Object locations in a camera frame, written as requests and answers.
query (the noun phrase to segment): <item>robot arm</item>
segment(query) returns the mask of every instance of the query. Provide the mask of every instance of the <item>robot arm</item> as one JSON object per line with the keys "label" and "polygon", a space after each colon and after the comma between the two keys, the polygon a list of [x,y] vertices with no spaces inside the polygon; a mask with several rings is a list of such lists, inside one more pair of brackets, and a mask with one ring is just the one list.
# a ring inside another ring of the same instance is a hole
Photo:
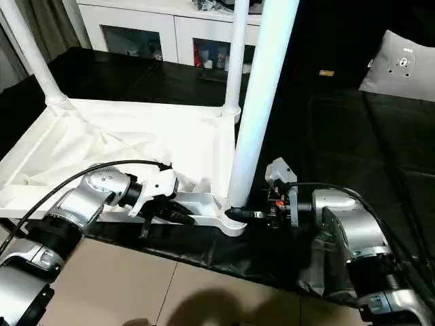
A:
{"label": "robot arm", "polygon": [[[105,205],[129,209],[129,216],[152,219],[168,207],[177,189],[172,169],[161,170],[142,184],[133,175],[108,167],[85,175],[29,231],[0,257],[0,325],[36,325],[54,295],[50,284],[62,270],[87,227]],[[156,200],[158,204],[149,205]],[[171,211],[164,218],[193,223],[186,213]]]}
{"label": "robot arm", "polygon": [[335,189],[313,192],[313,207],[343,254],[361,318],[373,325],[431,325],[430,311],[397,269],[375,218]]}
{"label": "robot arm", "polygon": [[364,321],[373,325],[431,325],[431,312],[398,271],[377,220],[360,201],[336,189],[317,189],[312,203],[298,202],[297,187],[287,186],[296,182],[296,175],[282,158],[268,166],[265,177],[271,185],[266,209],[231,208],[226,211],[229,218],[266,223],[272,228],[295,227],[300,223],[295,211],[312,212],[314,224],[327,230],[341,250]]}

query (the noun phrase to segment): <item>black tablecloth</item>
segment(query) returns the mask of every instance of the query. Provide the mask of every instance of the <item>black tablecloth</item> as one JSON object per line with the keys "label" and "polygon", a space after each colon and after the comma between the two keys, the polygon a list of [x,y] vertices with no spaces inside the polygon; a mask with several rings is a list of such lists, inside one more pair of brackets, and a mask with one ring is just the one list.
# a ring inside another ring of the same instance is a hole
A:
{"label": "black tablecloth", "polygon": [[[50,69],[61,90],[72,98],[209,106],[224,102],[223,72],[83,49],[69,50]],[[434,104],[351,90],[322,94],[298,89],[290,80],[284,67],[251,201],[264,198],[265,168],[281,156],[299,181],[336,183],[359,192],[416,255],[412,230],[420,230],[425,235],[421,246],[433,254]],[[241,105],[246,85],[245,76]],[[0,157],[44,107],[44,95],[34,77],[0,94],[3,121],[14,126],[1,133]],[[274,232],[248,227],[242,236],[229,238],[217,228],[154,225],[146,242],[138,239],[140,230],[137,224],[96,223],[88,237],[315,294],[313,284],[309,289],[300,281],[320,250],[313,244],[312,228]],[[314,278],[324,276],[323,296],[352,305],[347,274],[336,263],[336,252],[327,251],[324,257],[325,268],[311,270]]]}

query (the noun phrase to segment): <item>tile floor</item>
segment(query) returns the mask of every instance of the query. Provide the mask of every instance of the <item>tile floor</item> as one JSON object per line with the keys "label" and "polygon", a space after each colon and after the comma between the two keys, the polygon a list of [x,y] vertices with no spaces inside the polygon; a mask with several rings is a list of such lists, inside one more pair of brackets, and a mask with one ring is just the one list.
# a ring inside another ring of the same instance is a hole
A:
{"label": "tile floor", "polygon": [[364,325],[354,309],[93,240],[52,287],[44,326]]}

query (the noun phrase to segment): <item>curtain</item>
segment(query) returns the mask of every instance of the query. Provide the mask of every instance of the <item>curtain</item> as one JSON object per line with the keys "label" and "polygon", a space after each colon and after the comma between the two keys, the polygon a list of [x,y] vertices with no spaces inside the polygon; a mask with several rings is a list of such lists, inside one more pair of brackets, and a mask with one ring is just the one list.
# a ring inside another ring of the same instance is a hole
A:
{"label": "curtain", "polygon": [[27,76],[3,28],[0,25],[0,93]]}
{"label": "curtain", "polygon": [[62,0],[19,0],[18,6],[46,62],[80,46]]}

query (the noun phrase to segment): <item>white cylinder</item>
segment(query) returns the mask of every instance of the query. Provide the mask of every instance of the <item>white cylinder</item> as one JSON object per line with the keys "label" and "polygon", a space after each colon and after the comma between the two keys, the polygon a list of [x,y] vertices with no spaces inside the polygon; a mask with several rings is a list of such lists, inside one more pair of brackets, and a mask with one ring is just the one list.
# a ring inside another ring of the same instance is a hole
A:
{"label": "white cylinder", "polygon": [[[232,164],[227,207],[246,204],[299,0],[266,0]],[[222,215],[224,222],[242,226]]]}
{"label": "white cylinder", "polygon": [[67,97],[56,84],[15,0],[0,0],[0,9],[46,95],[47,104],[55,105],[65,101]]}
{"label": "white cylinder", "polygon": [[240,85],[242,80],[243,57],[245,55],[245,38],[249,0],[236,0],[234,5],[234,21],[232,23],[232,40],[230,49],[230,67],[226,80],[225,104],[223,115],[233,115],[234,122],[240,119]]}

